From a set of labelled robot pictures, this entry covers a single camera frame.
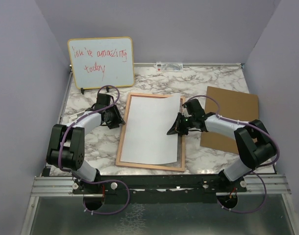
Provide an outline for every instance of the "marble countertop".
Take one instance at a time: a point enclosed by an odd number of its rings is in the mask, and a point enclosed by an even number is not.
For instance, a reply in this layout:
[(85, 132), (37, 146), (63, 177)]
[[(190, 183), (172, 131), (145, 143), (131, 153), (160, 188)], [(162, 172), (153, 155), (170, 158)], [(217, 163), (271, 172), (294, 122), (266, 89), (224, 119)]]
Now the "marble countertop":
[[(206, 94), (208, 86), (249, 93), (242, 70), (239, 66), (188, 67), (183, 72), (156, 72), (154, 67), (135, 67), (133, 87), (119, 88), (120, 99), (117, 106), (121, 115), (125, 114), (127, 95), (133, 93), (181, 94), (186, 99)], [(111, 89), (109, 94), (116, 97)], [(85, 91), (84, 95), (72, 81), (63, 115), (62, 124), (69, 117), (84, 111), (96, 102), (97, 90)], [(202, 107), (205, 99), (199, 99)], [(201, 147), (200, 133), (192, 132), (186, 136), (185, 171), (164, 171), (116, 166), (121, 127), (109, 130), (108, 127), (95, 128), (85, 136), (85, 160), (97, 168), (102, 175), (147, 175), (147, 174), (213, 174), (230, 165), (238, 155)], [(272, 166), (259, 168), (258, 173), (274, 173)], [(52, 166), (50, 176), (68, 175)]]

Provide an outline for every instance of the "brown cardboard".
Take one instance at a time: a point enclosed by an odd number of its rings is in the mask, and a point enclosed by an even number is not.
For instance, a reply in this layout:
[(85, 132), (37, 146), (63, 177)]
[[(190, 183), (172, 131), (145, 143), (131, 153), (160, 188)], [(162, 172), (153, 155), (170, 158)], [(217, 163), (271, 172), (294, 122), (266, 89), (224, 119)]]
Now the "brown cardboard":
[[(257, 95), (215, 87), (207, 87), (206, 94), (219, 103), (221, 107), (219, 114), (226, 118), (240, 121), (253, 121), (258, 119)], [(216, 111), (216, 104), (212, 100), (206, 99), (205, 112)], [(238, 154), (235, 140), (213, 132), (203, 132), (201, 134), (200, 145)]]

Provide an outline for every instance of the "glass panel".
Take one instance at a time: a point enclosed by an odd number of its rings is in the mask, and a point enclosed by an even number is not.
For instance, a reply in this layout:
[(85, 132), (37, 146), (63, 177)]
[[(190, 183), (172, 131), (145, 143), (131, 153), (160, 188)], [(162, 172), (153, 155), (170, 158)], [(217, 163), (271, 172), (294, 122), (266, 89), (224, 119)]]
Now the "glass panel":
[[(262, 195), (239, 196), (238, 210), (261, 203)], [(118, 205), (104, 206), (103, 211)], [(281, 195), (269, 195), (252, 214), (224, 211), (217, 204), (130, 204), (116, 215), (83, 212), (82, 198), (41, 198), (32, 235), (293, 235)]]

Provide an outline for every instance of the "purple backdrop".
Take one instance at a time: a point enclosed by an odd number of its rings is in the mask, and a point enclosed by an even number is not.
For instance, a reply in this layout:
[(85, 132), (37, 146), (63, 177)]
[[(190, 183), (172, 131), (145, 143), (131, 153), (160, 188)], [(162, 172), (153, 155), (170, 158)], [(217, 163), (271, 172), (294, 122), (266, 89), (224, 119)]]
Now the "purple backdrop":
[(299, 0), (282, 0), (245, 64), (260, 117), (277, 139), (299, 213)]
[(244, 63), (280, 0), (36, 0), (67, 58), (71, 38), (133, 39), (134, 62)]
[(68, 70), (36, 3), (0, 0), (0, 235), (20, 234)]

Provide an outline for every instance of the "wooden picture frame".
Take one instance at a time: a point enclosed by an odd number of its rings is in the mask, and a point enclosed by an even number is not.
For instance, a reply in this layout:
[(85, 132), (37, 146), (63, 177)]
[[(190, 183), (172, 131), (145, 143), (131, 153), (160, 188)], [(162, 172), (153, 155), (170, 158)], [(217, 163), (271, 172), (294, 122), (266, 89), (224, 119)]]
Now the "wooden picture frame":
[[(125, 107), (125, 117), (124, 117), (126, 125), (128, 123), (131, 100), (134, 96), (148, 97), (148, 98), (167, 98), (167, 97), (170, 97), (172, 95), (129, 93), (128, 97), (127, 97), (127, 102), (126, 102), (126, 107)], [(185, 102), (185, 97), (181, 96), (180, 100), (181, 100), (181, 104), (183, 104)], [(116, 158), (116, 165), (128, 166), (128, 167), (137, 167), (137, 168), (147, 168), (147, 169), (158, 169), (158, 170), (172, 170), (172, 171), (184, 171), (185, 170), (185, 141), (184, 141), (184, 136), (180, 137), (181, 138), (180, 167), (122, 162), (121, 161), (121, 154), (122, 154), (122, 149), (123, 149), (123, 145), (124, 145), (124, 141), (125, 141), (126, 125), (123, 125), (123, 127), (122, 127), (122, 131), (121, 131), (121, 135), (120, 135), (120, 141), (119, 141), (119, 147), (118, 147), (118, 152), (117, 152), (117, 158)]]

